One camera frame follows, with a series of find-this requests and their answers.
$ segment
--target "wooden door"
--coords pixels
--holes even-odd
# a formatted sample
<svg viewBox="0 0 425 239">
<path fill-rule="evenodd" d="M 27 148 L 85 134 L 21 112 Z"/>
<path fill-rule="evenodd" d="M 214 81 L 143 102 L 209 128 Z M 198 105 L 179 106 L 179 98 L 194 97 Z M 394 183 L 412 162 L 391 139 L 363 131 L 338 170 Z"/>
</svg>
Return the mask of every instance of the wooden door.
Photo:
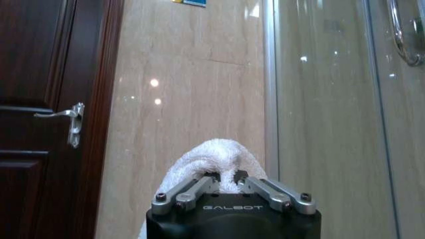
<svg viewBox="0 0 425 239">
<path fill-rule="evenodd" d="M 121 0 L 0 0 L 0 238 L 91 238 Z M 79 144 L 69 117 L 85 104 Z"/>
</svg>

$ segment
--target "glass shower door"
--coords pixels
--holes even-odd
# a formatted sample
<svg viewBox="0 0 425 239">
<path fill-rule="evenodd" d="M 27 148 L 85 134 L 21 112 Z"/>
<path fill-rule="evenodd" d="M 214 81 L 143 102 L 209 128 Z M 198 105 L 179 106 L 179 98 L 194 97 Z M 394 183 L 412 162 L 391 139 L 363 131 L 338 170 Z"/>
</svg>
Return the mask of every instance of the glass shower door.
<svg viewBox="0 0 425 239">
<path fill-rule="evenodd" d="M 406 65 L 395 51 L 386 2 L 368 2 L 399 237 L 415 239 L 425 235 L 425 65 Z M 396 1 L 406 49 L 422 56 L 423 3 Z"/>
<path fill-rule="evenodd" d="M 402 2 L 400 16 L 416 18 L 416 1 Z M 386 0 L 274 0 L 272 7 L 279 180 L 312 193 L 322 238 L 419 238 L 425 72 L 395 52 Z"/>
</svg>

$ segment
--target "shower door handle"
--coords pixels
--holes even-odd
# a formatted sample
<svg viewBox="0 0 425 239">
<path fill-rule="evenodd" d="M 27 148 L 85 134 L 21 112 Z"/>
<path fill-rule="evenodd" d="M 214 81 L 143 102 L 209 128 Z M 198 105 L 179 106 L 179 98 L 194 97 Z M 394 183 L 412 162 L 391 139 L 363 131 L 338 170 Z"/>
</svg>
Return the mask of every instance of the shower door handle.
<svg viewBox="0 0 425 239">
<path fill-rule="evenodd" d="M 404 43 L 403 30 L 400 27 L 396 0 L 387 0 L 387 7 L 388 7 L 390 25 L 392 30 L 392 38 L 394 38 L 396 53 L 400 56 L 400 58 L 404 60 L 408 66 L 418 66 L 423 62 L 425 56 L 422 54 L 418 54 L 418 53 L 411 54 L 408 52 L 408 49 Z"/>
</svg>

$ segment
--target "silver door handle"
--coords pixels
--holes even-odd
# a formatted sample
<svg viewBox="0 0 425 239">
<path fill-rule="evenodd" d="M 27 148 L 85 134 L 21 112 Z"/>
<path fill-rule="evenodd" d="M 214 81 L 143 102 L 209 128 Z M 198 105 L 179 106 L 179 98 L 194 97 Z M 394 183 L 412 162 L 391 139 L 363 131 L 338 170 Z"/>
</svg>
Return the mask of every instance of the silver door handle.
<svg viewBox="0 0 425 239">
<path fill-rule="evenodd" d="M 65 110 L 65 111 L 61 111 L 58 113 L 49 114 L 49 115 L 34 113 L 33 116 L 38 117 L 38 118 L 50 118 L 50 117 L 55 117 L 55 116 L 69 116 L 70 118 L 77 118 L 78 113 L 75 111 L 71 111 L 71 110 Z"/>
<path fill-rule="evenodd" d="M 407 50 L 404 37 L 403 37 L 403 30 L 400 27 L 396 0 L 387 0 L 387 7 L 388 7 L 388 14 L 390 14 L 390 21 L 391 21 L 390 25 L 392 30 L 396 53 L 400 56 L 400 58 L 404 60 L 408 66 L 418 66 L 423 62 L 425 56 L 418 53 L 411 54 Z"/>
<path fill-rule="evenodd" d="M 43 114 L 33 114 L 37 118 L 50 118 L 57 116 L 67 116 L 70 117 L 70 125 L 69 125 L 69 133 L 67 133 L 67 144 L 71 145 L 73 148 L 78 147 L 79 144 L 79 132 L 82 126 L 82 116 L 83 116 L 83 104 L 77 103 L 71 106 L 70 110 L 63 110 L 61 112 L 43 115 Z"/>
</svg>

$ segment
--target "sticker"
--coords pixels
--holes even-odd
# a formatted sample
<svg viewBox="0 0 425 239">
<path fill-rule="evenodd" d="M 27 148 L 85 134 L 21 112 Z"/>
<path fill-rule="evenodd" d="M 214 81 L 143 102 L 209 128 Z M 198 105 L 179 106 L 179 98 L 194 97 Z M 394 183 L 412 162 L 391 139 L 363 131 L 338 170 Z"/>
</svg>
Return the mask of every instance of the sticker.
<svg viewBox="0 0 425 239">
<path fill-rule="evenodd" d="M 202 7 L 206 6 L 206 0 L 183 0 L 183 3 Z"/>
</svg>

